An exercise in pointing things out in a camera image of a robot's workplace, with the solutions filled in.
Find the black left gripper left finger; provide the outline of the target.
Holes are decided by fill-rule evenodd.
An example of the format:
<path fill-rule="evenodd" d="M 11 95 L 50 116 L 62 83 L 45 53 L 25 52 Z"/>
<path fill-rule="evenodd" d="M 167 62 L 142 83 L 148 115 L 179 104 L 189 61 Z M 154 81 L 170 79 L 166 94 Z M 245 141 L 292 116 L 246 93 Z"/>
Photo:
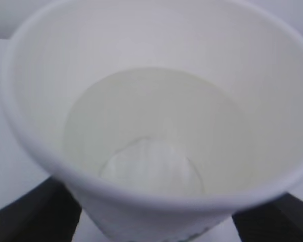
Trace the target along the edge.
<path fill-rule="evenodd" d="M 68 190 L 48 178 L 0 209 L 0 241 L 71 241 L 80 214 Z"/>

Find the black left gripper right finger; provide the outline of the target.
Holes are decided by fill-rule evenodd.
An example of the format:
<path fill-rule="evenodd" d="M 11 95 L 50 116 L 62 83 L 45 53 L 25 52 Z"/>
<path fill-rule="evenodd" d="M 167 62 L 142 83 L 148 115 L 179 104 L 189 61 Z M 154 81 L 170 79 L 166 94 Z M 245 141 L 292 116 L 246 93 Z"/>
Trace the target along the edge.
<path fill-rule="evenodd" d="M 303 241 L 303 201 L 289 193 L 232 219 L 242 241 Z"/>

